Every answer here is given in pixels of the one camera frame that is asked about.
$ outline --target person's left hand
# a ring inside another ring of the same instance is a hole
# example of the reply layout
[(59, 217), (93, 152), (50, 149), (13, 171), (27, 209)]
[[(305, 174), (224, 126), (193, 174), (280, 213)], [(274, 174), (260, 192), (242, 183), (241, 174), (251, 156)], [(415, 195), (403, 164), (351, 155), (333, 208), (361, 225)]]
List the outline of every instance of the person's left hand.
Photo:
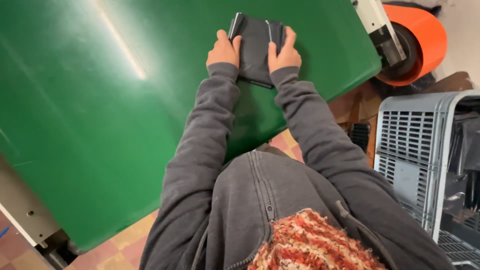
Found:
[(213, 49), (208, 52), (207, 66), (218, 62), (227, 62), (239, 67), (241, 36), (236, 36), (232, 44), (224, 30), (219, 30), (216, 37), (218, 40)]

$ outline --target knit beanie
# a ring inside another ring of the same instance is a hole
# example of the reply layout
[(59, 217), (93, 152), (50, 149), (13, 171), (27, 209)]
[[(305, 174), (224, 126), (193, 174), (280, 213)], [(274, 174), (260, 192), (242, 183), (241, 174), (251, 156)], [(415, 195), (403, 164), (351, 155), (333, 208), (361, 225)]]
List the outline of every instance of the knit beanie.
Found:
[(386, 270), (359, 241), (312, 209), (275, 221), (248, 270)]

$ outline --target gray hoodie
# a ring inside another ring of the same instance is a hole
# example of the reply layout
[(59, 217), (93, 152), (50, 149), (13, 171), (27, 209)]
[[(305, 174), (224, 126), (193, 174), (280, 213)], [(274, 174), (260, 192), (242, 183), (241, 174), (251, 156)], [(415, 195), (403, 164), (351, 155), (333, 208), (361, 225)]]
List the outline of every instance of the gray hoodie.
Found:
[(392, 270), (453, 268), (402, 209), (387, 180), (368, 167), (365, 154), (335, 123), (313, 84), (298, 81), (298, 67), (270, 76), (278, 90), (275, 102), (305, 164), (252, 151), (223, 167), (240, 96), (238, 69), (216, 63), (208, 72), (167, 165), (141, 270), (245, 269), (269, 241), (269, 222), (304, 208), (328, 216)]

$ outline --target hoodie sleeve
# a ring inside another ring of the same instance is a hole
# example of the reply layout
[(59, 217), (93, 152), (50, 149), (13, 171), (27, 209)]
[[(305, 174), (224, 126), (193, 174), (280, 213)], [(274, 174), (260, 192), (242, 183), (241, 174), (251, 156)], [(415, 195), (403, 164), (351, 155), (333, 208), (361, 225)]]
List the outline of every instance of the hoodie sleeve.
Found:
[(399, 204), (392, 186), (369, 168), (367, 156), (335, 122), (313, 83), (298, 81), (298, 67), (270, 74), (287, 126), (305, 164), (338, 190), (352, 216), (381, 239), (397, 265), (451, 269), (444, 252)]
[(147, 238), (141, 270), (175, 269), (182, 256), (182, 261), (193, 259), (194, 254), (185, 251), (198, 244), (203, 234), (198, 231), (210, 213), (240, 90), (235, 85), (235, 65), (221, 62), (207, 69), (210, 78), (198, 88), (175, 156), (166, 167), (161, 207)]

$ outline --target hoodie cuff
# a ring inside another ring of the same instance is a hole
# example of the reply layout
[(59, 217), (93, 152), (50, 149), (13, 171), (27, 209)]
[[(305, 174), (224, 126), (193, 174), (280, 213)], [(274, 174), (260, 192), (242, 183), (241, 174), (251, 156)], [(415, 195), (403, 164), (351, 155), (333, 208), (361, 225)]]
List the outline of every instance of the hoodie cuff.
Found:
[(273, 84), (278, 89), (279, 86), (293, 81), (298, 81), (300, 67), (290, 66), (275, 70), (270, 74)]
[(221, 76), (232, 79), (233, 81), (237, 80), (239, 74), (239, 69), (232, 63), (227, 62), (218, 62), (213, 63), (207, 66), (208, 75), (211, 77)]

